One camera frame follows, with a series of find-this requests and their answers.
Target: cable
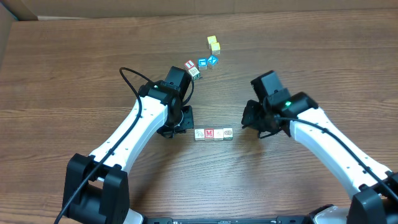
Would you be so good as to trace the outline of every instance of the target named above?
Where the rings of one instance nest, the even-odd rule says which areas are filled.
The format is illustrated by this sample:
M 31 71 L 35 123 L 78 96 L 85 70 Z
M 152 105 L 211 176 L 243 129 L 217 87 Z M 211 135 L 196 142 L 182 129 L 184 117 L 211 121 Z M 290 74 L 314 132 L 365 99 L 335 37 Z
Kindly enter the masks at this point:
M 108 159 L 109 156 L 111 156 L 111 154 L 116 150 L 116 148 L 122 143 L 122 141 L 126 138 L 126 136 L 130 133 L 130 131 L 133 129 L 133 127 L 137 124 L 138 119 L 141 117 L 141 111 L 142 111 L 142 102 L 141 99 L 138 95 L 138 92 L 136 91 L 136 89 L 134 89 L 134 87 L 131 85 L 131 83 L 129 82 L 129 80 L 126 78 L 126 76 L 124 76 L 123 74 L 123 70 L 127 70 L 129 72 L 135 73 L 136 75 L 139 75 L 140 77 L 144 78 L 145 80 L 147 80 L 148 82 L 152 82 L 150 79 L 148 79 L 147 77 L 145 77 L 143 74 L 136 72 L 130 68 L 125 68 L 125 67 L 121 67 L 119 69 L 120 75 L 122 76 L 123 80 L 127 83 L 127 85 L 129 85 L 130 89 L 132 90 L 132 92 L 135 94 L 135 96 L 137 97 L 137 101 L 138 101 L 138 114 L 135 118 L 135 120 L 132 122 L 131 126 L 127 129 L 127 131 L 120 137 L 120 139 L 115 143 L 115 145 L 108 150 L 108 153 L 106 153 L 106 155 L 102 158 L 102 160 L 99 161 L 99 163 L 97 163 L 97 165 L 95 165 L 94 169 L 86 176 L 86 178 L 81 182 L 81 184 L 79 185 L 79 187 L 75 190 L 75 192 L 73 193 L 73 195 L 69 198 L 68 202 L 65 204 L 65 206 L 63 207 L 63 209 L 61 210 L 61 212 L 58 214 L 57 218 L 54 221 L 54 224 L 58 224 L 59 221 L 61 220 L 62 216 L 65 214 L 65 212 L 68 210 L 68 207 L 70 206 L 70 204 L 72 203 L 73 199 L 75 199 L 75 197 L 77 196 L 77 194 L 82 190 L 82 188 L 85 186 L 85 184 L 89 181 L 89 179 L 95 174 L 95 172 L 101 167 L 101 165 Z
M 314 128 L 317 128 L 324 133 L 327 133 L 329 136 L 331 136 L 333 139 L 335 139 L 338 143 L 343 146 L 347 150 L 347 152 L 358 162 L 358 164 L 361 165 L 361 167 L 368 172 L 378 183 L 379 185 L 384 189 L 384 193 L 386 193 L 387 196 L 390 196 L 397 204 L 398 204 L 398 196 L 395 194 L 394 191 L 391 190 L 389 186 L 387 186 L 372 170 L 370 167 L 366 166 L 365 163 L 362 162 L 362 160 L 335 134 L 333 134 L 329 129 L 323 128 L 317 124 L 311 123 L 309 121 L 303 120 L 303 119 L 296 119 L 296 118 L 275 118 L 276 120 L 282 120 L 282 121 L 297 121 L 300 123 L 304 123 L 310 126 L 313 126 Z
M 189 102 L 189 100 L 191 100 L 191 96 L 193 94 L 193 87 L 194 87 L 194 84 L 193 84 L 193 79 L 192 79 L 192 90 L 191 90 L 191 93 L 189 94 L 188 98 L 186 100 L 184 100 L 184 102 L 181 103 L 181 106 L 185 106 Z

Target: toy block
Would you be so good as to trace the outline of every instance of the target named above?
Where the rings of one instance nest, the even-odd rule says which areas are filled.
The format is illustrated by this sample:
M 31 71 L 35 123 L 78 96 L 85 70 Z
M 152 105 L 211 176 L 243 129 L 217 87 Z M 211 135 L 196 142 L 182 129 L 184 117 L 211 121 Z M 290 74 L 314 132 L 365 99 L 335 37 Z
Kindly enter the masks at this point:
M 233 138 L 233 131 L 232 128 L 224 128 L 224 140 L 232 140 Z
M 205 129 L 205 140 L 214 140 L 214 129 Z
M 220 43 L 212 43 L 211 44 L 211 54 L 212 55 L 219 55 L 221 53 Z
M 224 140 L 224 130 L 223 129 L 215 129 L 214 130 L 214 140 Z
M 198 78 L 200 78 L 200 72 L 196 67 L 189 69 L 188 73 L 192 76 L 193 80 L 197 80 Z
M 207 70 L 207 59 L 206 58 L 198 59 L 198 68 L 200 71 Z
M 210 56 L 210 58 L 207 60 L 207 66 L 211 69 L 214 69 L 216 64 L 218 63 L 218 58 L 214 55 Z
M 207 37 L 207 42 L 208 42 L 208 45 L 209 45 L 209 49 L 211 49 L 211 44 L 217 43 L 217 38 L 216 38 L 216 36 L 209 36 L 209 37 Z
M 195 140 L 205 140 L 205 130 L 204 129 L 196 129 L 195 130 Z
M 193 63 L 191 60 L 189 60 L 189 61 L 185 62 L 184 66 L 185 66 L 186 70 L 190 70 L 191 68 L 193 68 L 195 66 L 195 63 Z

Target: wooden tabletop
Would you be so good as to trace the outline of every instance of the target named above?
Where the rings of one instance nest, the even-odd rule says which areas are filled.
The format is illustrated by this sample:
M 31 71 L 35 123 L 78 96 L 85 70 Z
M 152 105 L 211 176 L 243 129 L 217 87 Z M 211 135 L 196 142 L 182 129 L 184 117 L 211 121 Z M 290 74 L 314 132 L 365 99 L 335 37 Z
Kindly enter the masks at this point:
M 250 81 L 276 70 L 364 152 L 398 170 L 398 10 L 281 12 L 15 22 L 0 73 L 0 223 L 52 223 L 67 162 L 120 125 L 135 97 L 119 67 L 152 80 L 210 56 L 190 101 L 196 128 L 232 141 L 154 134 L 129 175 L 131 208 L 148 217 L 260 218 L 349 206 L 340 183 L 284 133 L 241 129 Z M 133 74 L 136 88 L 145 81 Z M 74 223 L 63 219 L 62 223 Z

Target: red cube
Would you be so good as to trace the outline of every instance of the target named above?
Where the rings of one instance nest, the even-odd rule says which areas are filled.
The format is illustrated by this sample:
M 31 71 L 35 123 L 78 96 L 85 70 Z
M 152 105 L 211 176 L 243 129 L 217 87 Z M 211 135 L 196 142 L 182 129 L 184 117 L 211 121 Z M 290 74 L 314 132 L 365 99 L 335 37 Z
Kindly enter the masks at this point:
M 189 60 L 189 61 L 185 62 L 184 66 L 187 70 L 189 70 L 195 66 L 195 63 L 193 63 L 192 60 Z
M 214 140 L 214 129 L 205 129 L 205 140 Z

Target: black cable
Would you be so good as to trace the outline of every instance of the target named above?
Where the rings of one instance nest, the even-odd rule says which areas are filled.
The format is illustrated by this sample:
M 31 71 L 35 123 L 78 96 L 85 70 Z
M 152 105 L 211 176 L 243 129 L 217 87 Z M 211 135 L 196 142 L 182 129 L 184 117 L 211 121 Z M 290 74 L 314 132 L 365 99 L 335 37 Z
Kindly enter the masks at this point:
M 379 185 L 384 189 L 384 193 L 387 197 L 391 197 L 397 204 L 398 204 L 398 196 L 395 194 L 394 191 L 391 190 L 391 188 L 389 186 L 387 186 L 372 170 L 370 167 L 366 166 L 365 163 L 362 162 L 362 160 L 337 136 L 335 136 L 335 134 L 333 134 L 331 131 L 329 131 L 329 129 L 327 128 L 323 128 L 317 124 L 311 123 L 309 121 L 303 120 L 303 119 L 296 119 L 296 118 L 275 118 L 278 120 L 282 120 L 282 121 L 297 121 L 300 123 L 304 123 L 310 126 L 313 126 L 314 128 L 317 128 L 321 131 L 323 131 L 324 133 L 327 133 L 329 136 L 331 136 L 333 139 L 335 139 L 338 143 L 341 144 L 341 146 L 343 146 L 343 148 L 345 148 L 347 150 L 347 152 L 358 162 L 358 164 L 366 171 L 368 172 L 378 183 Z
M 81 184 L 79 185 L 79 187 L 75 190 L 75 192 L 73 193 L 73 195 L 69 198 L 68 202 L 65 204 L 65 206 L 62 208 L 61 212 L 58 214 L 57 218 L 54 221 L 54 224 L 58 224 L 59 221 L 61 220 L 62 216 L 65 214 L 65 212 L 68 210 L 68 207 L 70 206 L 70 204 L 72 203 L 73 199 L 75 199 L 75 197 L 77 196 L 77 194 L 82 190 L 82 188 L 85 186 L 85 184 L 88 182 L 88 180 L 95 174 L 95 172 L 101 167 L 101 165 L 108 159 L 109 156 L 111 156 L 111 154 L 116 150 L 116 148 L 122 143 L 122 141 L 126 138 L 126 136 L 130 133 L 130 131 L 133 129 L 133 127 L 137 124 L 138 119 L 141 117 L 141 111 L 142 111 L 142 103 L 141 103 L 141 99 L 138 95 L 138 92 L 136 91 L 136 89 L 134 89 L 134 87 L 131 85 L 131 83 L 129 82 L 129 80 L 126 78 L 126 76 L 124 76 L 123 74 L 123 70 L 127 70 L 129 72 L 135 73 L 136 75 L 139 75 L 140 77 L 144 78 L 145 80 L 147 80 L 148 82 L 152 82 L 150 79 L 148 79 L 147 77 L 145 77 L 143 74 L 136 72 L 130 68 L 125 68 L 125 67 L 121 67 L 119 69 L 120 75 L 122 76 L 123 80 L 127 83 L 127 85 L 129 85 L 130 89 L 132 90 L 132 92 L 135 94 L 135 96 L 137 97 L 137 101 L 138 101 L 138 114 L 135 118 L 135 120 L 132 122 L 131 126 L 129 127 L 129 129 L 127 129 L 127 131 L 120 137 L 120 139 L 115 143 L 115 145 L 108 150 L 108 153 L 106 153 L 106 155 L 102 158 L 102 160 L 99 161 L 99 163 L 97 163 L 97 165 L 95 165 L 94 169 L 86 176 L 86 178 L 81 182 Z
M 191 93 L 189 94 L 188 98 L 186 100 L 184 100 L 184 102 L 181 103 L 181 106 L 185 106 L 189 102 L 189 100 L 191 100 L 191 96 L 193 94 L 193 87 L 194 87 L 194 85 L 193 85 L 193 79 L 192 79 L 192 90 L 191 90 Z

